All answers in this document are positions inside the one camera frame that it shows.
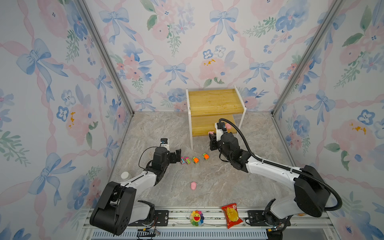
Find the lower shelf board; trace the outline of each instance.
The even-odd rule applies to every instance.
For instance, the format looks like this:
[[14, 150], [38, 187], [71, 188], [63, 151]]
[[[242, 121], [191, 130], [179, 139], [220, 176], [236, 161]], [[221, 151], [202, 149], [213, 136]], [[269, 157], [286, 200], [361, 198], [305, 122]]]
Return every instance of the lower shelf board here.
[[[209, 131], [216, 132], [215, 123], [217, 123], [220, 118], [225, 118], [235, 123], [233, 115], [231, 114], [192, 117], [192, 136], [208, 136]], [[232, 128], [228, 130], [228, 132], [235, 134], [237, 131]]]

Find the marble floor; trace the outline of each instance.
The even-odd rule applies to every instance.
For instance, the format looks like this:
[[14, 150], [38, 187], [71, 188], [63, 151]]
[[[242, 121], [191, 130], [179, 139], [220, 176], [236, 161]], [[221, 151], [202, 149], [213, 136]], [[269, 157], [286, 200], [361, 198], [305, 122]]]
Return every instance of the marble floor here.
[[[234, 116], [237, 123], [241, 115]], [[124, 140], [120, 156], [112, 172], [111, 181], [121, 182], [121, 173], [128, 171], [131, 176], [142, 170], [137, 163], [143, 150], [158, 146], [160, 137], [168, 138], [171, 152], [181, 148], [182, 156], [197, 157], [198, 164], [170, 164], [163, 179], [154, 187], [145, 190], [141, 200], [166, 206], [208, 206], [217, 207], [237, 203], [241, 207], [265, 207], [273, 198], [293, 193], [281, 183], [266, 177], [234, 169], [229, 163], [218, 158], [218, 151], [210, 151], [209, 137], [194, 137], [194, 149], [189, 142], [188, 114], [186, 113], [142, 113], [136, 112]], [[283, 144], [273, 125], [270, 114], [246, 113], [241, 128], [248, 144], [255, 154], [266, 159], [290, 165]], [[239, 144], [246, 149], [241, 138]], [[201, 154], [210, 158], [205, 161]], [[141, 166], [153, 159], [154, 148], [148, 149]], [[197, 183], [191, 190], [190, 183]]]

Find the pink toy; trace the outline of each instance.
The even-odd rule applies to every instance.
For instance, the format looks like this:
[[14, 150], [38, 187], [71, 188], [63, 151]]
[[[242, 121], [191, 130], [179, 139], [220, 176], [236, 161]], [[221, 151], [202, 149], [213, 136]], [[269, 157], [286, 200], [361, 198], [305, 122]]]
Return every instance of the pink toy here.
[[195, 190], [195, 189], [196, 189], [196, 186], [197, 186], [197, 183], [195, 183], [195, 182], [191, 182], [191, 189], [192, 189], [192, 190]]

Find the wooden shelf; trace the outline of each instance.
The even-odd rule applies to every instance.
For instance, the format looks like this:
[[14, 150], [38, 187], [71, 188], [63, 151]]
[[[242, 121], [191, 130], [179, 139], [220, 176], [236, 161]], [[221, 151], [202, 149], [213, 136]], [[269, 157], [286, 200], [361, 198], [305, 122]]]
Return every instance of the wooden shelf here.
[[242, 114], [243, 104], [235, 89], [189, 92], [191, 116]]
[[[216, 115], [216, 116], [197, 116], [192, 117], [192, 136], [207, 136], [209, 131], [216, 133], [215, 123], [218, 122], [220, 118], [225, 118], [235, 123], [233, 115]], [[236, 133], [234, 128], [228, 130], [233, 134]]]

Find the orange object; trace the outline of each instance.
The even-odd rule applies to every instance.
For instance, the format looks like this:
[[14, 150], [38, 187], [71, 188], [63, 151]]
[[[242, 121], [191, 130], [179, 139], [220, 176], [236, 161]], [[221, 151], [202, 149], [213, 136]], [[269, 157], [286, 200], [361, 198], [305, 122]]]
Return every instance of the orange object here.
[[208, 154], [203, 153], [203, 157], [207, 160], [209, 158]]
[[239, 213], [237, 212], [236, 204], [229, 204], [227, 206], [222, 207], [221, 209], [225, 211], [225, 218], [227, 219], [228, 228], [243, 222], [243, 220], [239, 218]]

